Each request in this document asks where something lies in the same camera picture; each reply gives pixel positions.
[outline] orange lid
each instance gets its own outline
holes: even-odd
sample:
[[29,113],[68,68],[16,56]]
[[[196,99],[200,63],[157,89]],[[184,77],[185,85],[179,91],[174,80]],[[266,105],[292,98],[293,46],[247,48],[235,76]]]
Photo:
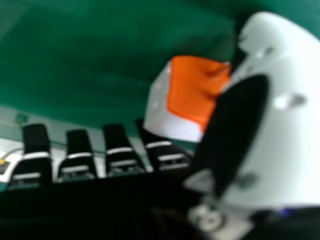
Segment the orange lid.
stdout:
[[230,65],[195,56],[176,56],[171,62],[167,109],[199,124],[202,132],[216,107],[215,99],[230,80]]

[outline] wire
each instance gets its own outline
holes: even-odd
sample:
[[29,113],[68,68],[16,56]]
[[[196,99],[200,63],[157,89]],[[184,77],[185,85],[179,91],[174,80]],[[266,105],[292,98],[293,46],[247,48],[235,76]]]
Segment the wire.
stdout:
[[6,152],[2,157],[1,159],[3,160],[6,160],[7,157],[9,157],[11,154],[17,152],[17,151],[21,151],[21,150],[24,150],[25,148],[24,147],[19,147],[19,148],[15,148],[15,149],[12,149],[8,152]]

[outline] green object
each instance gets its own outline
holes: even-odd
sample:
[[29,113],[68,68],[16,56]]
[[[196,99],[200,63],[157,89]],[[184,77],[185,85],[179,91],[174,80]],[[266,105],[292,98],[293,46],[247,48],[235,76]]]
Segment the green object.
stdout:
[[[173,56],[229,61],[237,18],[261,10],[320,36],[318,0],[0,0],[0,105],[135,135]],[[17,138],[1,124],[0,137]]]

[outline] green tablecloth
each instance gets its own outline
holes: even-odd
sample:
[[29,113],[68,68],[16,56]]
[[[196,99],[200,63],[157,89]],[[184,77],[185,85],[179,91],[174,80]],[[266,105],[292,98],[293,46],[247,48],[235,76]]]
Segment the green tablecloth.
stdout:
[[228,61],[237,17],[260,10],[320,36],[318,0],[0,0],[0,105],[131,123],[172,56]]

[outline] white casing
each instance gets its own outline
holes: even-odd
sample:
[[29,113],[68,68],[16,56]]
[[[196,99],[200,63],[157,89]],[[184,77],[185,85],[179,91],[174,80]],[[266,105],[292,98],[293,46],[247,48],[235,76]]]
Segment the white casing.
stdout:
[[150,87],[143,127],[161,137],[199,142],[203,136],[200,126],[167,109],[170,78],[171,62],[167,64]]
[[252,16],[240,39],[239,47],[248,56],[228,87],[265,75],[269,95],[237,173],[253,173],[257,181],[241,189],[235,180],[221,200],[249,209],[320,205],[320,42],[297,24],[267,12]]

